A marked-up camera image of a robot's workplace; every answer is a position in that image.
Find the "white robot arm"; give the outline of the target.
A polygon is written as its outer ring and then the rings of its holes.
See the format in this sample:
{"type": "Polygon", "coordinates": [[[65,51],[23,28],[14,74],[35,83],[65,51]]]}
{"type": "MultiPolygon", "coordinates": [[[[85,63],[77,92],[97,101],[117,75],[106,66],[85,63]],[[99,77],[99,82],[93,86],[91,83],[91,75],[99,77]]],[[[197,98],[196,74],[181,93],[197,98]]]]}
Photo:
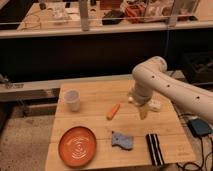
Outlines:
{"type": "Polygon", "coordinates": [[[157,91],[213,125],[213,92],[169,77],[166,70],[167,63],[160,56],[136,65],[132,71],[135,84],[131,96],[134,101],[144,106],[157,91]]]}

